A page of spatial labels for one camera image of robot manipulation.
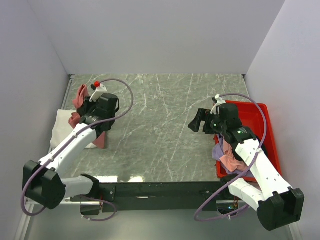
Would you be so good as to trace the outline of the dark pink t shirt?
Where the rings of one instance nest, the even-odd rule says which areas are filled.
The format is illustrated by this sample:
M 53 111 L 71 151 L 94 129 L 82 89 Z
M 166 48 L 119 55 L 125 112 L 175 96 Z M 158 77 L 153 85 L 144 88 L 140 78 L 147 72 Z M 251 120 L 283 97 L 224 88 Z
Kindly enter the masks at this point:
M 85 97 L 89 96 L 88 88 L 85 84 L 82 84 L 78 90 L 75 99 L 72 100 L 72 103 L 76 110 L 78 110 L 84 103 Z M 71 114 L 71 117 L 68 120 L 69 125 L 74 129 L 76 125 L 80 122 L 81 116 L 76 111 Z M 92 144 L 99 149 L 105 148 L 106 142 L 106 132 L 103 132 Z

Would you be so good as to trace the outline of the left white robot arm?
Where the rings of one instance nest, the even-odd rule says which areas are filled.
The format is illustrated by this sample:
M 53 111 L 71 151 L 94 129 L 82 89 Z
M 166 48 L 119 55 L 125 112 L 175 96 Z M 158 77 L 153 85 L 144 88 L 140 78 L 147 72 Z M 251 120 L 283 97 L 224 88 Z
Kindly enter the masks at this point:
M 119 98 L 114 94 L 103 93 L 96 101 L 86 97 L 79 109 L 80 122 L 66 139 L 39 161 L 24 165 L 22 197 L 50 210 L 65 198 L 83 195 L 88 201 L 96 200 L 100 195 L 98 179 L 88 174 L 67 179 L 61 176 L 89 144 L 112 128 L 119 109 Z

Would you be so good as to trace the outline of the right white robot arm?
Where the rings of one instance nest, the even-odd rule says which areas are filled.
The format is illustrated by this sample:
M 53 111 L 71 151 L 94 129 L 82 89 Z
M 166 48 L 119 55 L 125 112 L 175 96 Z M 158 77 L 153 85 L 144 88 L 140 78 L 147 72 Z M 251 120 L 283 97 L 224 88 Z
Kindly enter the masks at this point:
M 236 196 L 253 208 L 262 226 L 272 231 L 301 219 L 305 196 L 283 179 L 262 150 L 262 142 L 242 124 L 234 103 L 218 103 L 213 109 L 199 108 L 188 128 L 197 133 L 204 122 L 205 134 L 220 134 L 248 166 L 259 189 L 241 177 L 219 187 L 222 198 Z

